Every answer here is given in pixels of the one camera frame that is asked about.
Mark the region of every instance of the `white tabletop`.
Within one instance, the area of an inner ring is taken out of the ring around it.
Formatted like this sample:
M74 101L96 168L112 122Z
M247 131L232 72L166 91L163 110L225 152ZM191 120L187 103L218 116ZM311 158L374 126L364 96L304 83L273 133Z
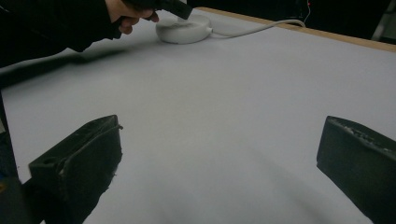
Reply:
M258 26L194 13L215 29ZM141 21L1 72L58 62L2 93L22 181L84 123L119 116L123 158L85 223L371 223L316 156L327 116L396 139L395 53L281 28L170 45Z

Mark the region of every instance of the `white cord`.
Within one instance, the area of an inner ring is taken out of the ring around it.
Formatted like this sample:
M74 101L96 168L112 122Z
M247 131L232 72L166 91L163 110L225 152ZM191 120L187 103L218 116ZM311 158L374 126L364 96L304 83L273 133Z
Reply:
M273 23L264 25L262 27L253 29L253 30L249 30L249 31L244 31L244 32L239 32L239 33L226 33L226 32L221 32L221 31L217 31L217 30L213 30L212 33L215 35L223 35L223 36L228 36L228 37L238 37L238 36L242 36L242 35L251 35L254 33L257 33L259 31L263 31L266 29L269 29L271 27L274 27L276 25L282 24L282 23L297 23L299 25L301 25L302 27L305 27L305 24L302 21L299 20L285 20L285 21L275 21Z
M311 6L309 6L309 0L306 0L306 6L308 7L308 15L306 15L304 23L308 20L309 15L311 15Z

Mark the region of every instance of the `black handheld device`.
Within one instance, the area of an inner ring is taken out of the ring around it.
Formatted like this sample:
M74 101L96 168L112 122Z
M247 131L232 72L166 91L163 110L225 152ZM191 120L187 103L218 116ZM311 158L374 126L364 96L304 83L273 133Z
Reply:
M166 10L186 20L189 18L192 7L179 0L126 0L137 7L153 8L154 10Z

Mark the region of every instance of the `hand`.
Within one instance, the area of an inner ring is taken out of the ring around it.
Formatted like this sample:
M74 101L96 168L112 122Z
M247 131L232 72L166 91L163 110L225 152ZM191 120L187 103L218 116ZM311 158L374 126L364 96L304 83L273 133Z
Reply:
M132 26L136 25L140 18L149 18L154 22L159 20L153 9L135 7L124 0L105 0L105 2L111 22L122 17L119 29L123 34L130 34L133 30Z

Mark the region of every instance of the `white round object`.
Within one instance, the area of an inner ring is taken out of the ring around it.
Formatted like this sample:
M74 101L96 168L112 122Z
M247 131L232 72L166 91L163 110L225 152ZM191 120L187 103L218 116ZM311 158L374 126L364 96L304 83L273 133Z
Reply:
M156 25L156 32L163 42L190 44L205 39L212 29L209 18L190 15L186 21L176 17L161 19Z

